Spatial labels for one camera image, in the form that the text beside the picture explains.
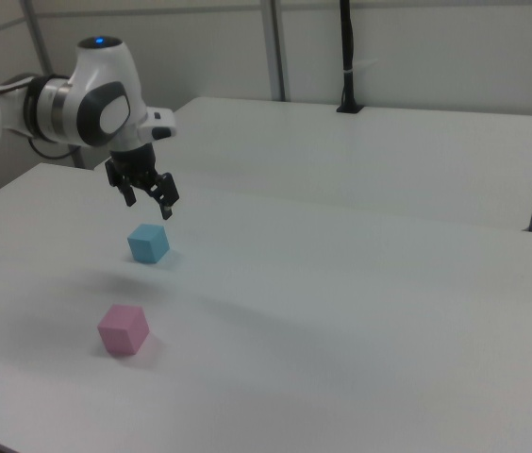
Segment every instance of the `cable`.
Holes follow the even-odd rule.
[[[6,94],[7,92],[15,92],[17,90],[20,90],[21,88],[27,88],[29,86],[29,83],[30,82],[27,82],[27,83],[24,83],[24,84],[21,84],[21,85],[14,85],[12,87],[0,90],[0,95],[1,94]]]
[[[45,154],[43,154],[43,152],[41,152],[38,148],[36,148],[36,145],[33,144],[33,139],[28,139],[27,141],[29,142],[29,146],[31,146],[31,149],[33,149],[33,151],[34,151],[38,156],[40,156],[41,158],[44,158],[44,159],[48,159],[48,160],[61,160],[61,159],[67,159],[67,158],[69,158],[71,155],[75,154],[77,151],[79,151],[79,150],[81,149],[81,146],[76,146],[74,149],[72,149],[72,150],[69,151],[68,153],[61,154],[60,156],[46,156]]]

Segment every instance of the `pink cube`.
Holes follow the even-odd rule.
[[[142,307],[113,305],[99,323],[98,332],[108,352],[129,356],[141,348],[149,325]]]

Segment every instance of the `table surface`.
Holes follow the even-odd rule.
[[[172,250],[105,175],[0,191],[0,445],[27,453],[532,452],[532,233],[178,180]],[[151,334],[115,359],[113,303]]]
[[[158,167],[241,193],[514,230],[532,215],[532,117],[197,98]]]

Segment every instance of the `black band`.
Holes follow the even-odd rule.
[[[122,40],[110,36],[92,36],[80,41],[77,47],[82,49],[105,49],[107,47],[115,47],[121,43]]]
[[[38,101],[40,100],[40,94],[42,94],[43,87],[55,78],[67,79],[67,77],[61,75],[42,75],[36,77],[27,85],[27,93],[25,94],[25,101],[23,103],[23,119],[25,120],[25,126],[29,129],[29,132],[34,137],[40,137],[42,140],[46,140],[50,143],[56,143],[43,135],[40,125],[38,124]]]

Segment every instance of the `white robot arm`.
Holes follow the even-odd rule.
[[[71,78],[21,76],[0,86],[0,136],[9,129],[28,138],[80,146],[106,145],[108,181],[136,202],[132,187],[155,198],[164,219],[178,192],[172,175],[155,169],[152,142],[175,134],[169,109],[146,107],[127,46],[111,37],[77,45]]]

